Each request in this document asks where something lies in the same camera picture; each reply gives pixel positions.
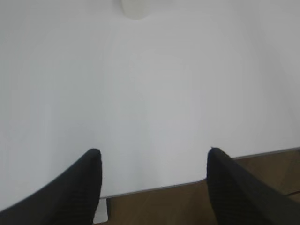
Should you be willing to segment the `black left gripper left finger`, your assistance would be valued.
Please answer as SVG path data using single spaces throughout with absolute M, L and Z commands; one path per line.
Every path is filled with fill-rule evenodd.
M 60 176 L 0 213 L 2 225 L 91 225 L 102 186 L 102 160 L 90 149 Z

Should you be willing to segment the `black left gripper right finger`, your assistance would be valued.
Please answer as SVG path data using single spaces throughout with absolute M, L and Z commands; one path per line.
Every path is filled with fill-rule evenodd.
M 220 148 L 211 148 L 206 182 L 220 225 L 298 225 L 300 204 L 258 180 Z

